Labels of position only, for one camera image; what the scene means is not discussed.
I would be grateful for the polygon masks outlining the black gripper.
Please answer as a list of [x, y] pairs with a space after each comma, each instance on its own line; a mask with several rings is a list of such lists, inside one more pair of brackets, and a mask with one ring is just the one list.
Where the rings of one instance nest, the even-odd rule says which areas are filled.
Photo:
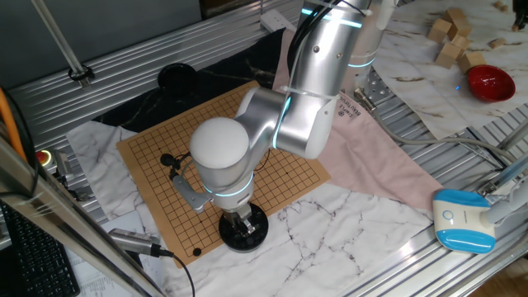
[[257, 230], [257, 225], [252, 222], [250, 218], [252, 216], [251, 204], [244, 203], [242, 206], [238, 207], [236, 210], [225, 210], [223, 217], [231, 223], [232, 227], [232, 237], [241, 238], [243, 236], [243, 230], [240, 223], [246, 228], [246, 235], [250, 236]]

